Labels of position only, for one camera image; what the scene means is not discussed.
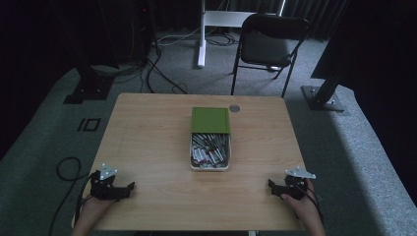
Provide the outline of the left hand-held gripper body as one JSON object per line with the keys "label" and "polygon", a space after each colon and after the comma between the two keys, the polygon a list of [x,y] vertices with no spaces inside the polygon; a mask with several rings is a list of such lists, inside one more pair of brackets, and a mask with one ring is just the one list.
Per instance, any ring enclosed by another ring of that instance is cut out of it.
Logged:
{"label": "left hand-held gripper body", "polygon": [[90,175],[90,194],[102,201],[121,200],[122,192],[113,186],[116,173],[116,169],[102,163],[100,169]]}

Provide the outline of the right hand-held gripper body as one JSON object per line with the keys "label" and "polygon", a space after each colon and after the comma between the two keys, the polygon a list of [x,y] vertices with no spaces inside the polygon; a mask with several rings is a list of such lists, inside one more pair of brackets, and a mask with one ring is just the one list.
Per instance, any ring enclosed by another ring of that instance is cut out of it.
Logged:
{"label": "right hand-held gripper body", "polygon": [[301,200],[306,196],[309,188],[307,180],[317,178],[314,173],[311,173],[300,166],[292,169],[286,169],[285,173],[285,185],[278,188],[278,194],[280,196],[282,194],[289,195],[295,200]]}

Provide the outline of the person's left hand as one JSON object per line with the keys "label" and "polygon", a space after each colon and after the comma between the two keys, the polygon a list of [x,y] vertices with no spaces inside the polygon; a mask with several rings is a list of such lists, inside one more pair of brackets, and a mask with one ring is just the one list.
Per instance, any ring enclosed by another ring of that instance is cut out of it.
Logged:
{"label": "person's left hand", "polygon": [[89,197],[82,206],[79,222],[94,225],[113,204],[113,200],[99,200],[95,197]]}

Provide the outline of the person's right hand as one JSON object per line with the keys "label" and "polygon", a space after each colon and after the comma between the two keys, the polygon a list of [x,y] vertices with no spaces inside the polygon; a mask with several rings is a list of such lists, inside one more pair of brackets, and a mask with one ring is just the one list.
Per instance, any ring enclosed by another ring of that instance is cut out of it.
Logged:
{"label": "person's right hand", "polygon": [[307,180],[309,188],[307,190],[307,195],[302,200],[295,200],[289,195],[282,194],[280,197],[290,205],[294,210],[297,216],[305,224],[320,223],[322,220],[319,214],[319,211],[316,207],[316,197],[314,195],[314,186],[310,180]]}

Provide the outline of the green box lid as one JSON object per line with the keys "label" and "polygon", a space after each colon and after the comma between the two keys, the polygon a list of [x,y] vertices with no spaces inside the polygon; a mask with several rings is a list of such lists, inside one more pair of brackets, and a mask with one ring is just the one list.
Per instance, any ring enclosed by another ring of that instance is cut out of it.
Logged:
{"label": "green box lid", "polygon": [[227,108],[193,107],[192,133],[229,134],[229,112]]}

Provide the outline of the black metal stand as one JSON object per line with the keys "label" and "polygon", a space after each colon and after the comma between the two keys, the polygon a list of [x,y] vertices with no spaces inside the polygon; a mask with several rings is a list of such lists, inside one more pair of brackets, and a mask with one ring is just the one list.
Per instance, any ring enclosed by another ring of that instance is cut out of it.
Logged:
{"label": "black metal stand", "polygon": [[62,40],[80,75],[78,84],[73,92],[66,96],[64,103],[82,104],[85,100],[106,100],[114,78],[101,76],[91,67],[78,36],[65,14],[62,1],[48,0],[48,2],[59,21]]}
{"label": "black metal stand", "polygon": [[302,86],[301,90],[311,110],[335,111],[343,113],[344,106],[340,103],[335,94],[337,86],[341,82],[341,70],[343,60],[339,57],[340,50],[337,49],[339,40],[339,25],[343,15],[348,8],[350,0],[341,0],[341,6],[337,9],[337,18],[333,21],[333,29],[321,58],[312,73],[313,79],[323,79],[320,87]]}

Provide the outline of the black folding chair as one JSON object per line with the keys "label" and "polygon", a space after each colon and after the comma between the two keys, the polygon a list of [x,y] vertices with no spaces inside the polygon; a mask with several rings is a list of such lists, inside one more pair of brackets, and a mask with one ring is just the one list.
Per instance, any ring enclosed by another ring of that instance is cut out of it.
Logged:
{"label": "black folding chair", "polygon": [[299,47],[310,31],[310,23],[302,18],[280,17],[270,14],[253,14],[244,22],[232,70],[230,94],[234,94],[239,68],[278,69],[276,79],[284,68],[289,68],[281,97],[285,96]]}

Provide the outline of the black curtain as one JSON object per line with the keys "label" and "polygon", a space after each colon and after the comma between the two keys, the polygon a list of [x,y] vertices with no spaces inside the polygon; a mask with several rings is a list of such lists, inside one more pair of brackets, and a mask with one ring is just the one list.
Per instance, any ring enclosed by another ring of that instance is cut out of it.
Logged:
{"label": "black curtain", "polygon": [[417,0],[348,0],[313,76],[354,91],[417,206]]}

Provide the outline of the dark computer tower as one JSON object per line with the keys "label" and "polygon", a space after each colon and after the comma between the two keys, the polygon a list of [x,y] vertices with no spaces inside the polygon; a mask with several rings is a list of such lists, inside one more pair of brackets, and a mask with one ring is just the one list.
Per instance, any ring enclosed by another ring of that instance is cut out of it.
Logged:
{"label": "dark computer tower", "polygon": [[130,60],[145,64],[153,41],[153,18],[150,0],[130,0],[132,47]]}

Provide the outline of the white desk frame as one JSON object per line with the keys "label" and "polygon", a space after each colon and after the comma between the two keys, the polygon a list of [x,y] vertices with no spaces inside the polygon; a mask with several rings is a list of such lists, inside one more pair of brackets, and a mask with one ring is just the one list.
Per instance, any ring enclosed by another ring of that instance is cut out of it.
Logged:
{"label": "white desk frame", "polygon": [[198,67],[203,68],[206,64],[206,27],[241,28],[243,22],[251,15],[252,12],[207,10],[206,0],[201,0]]}

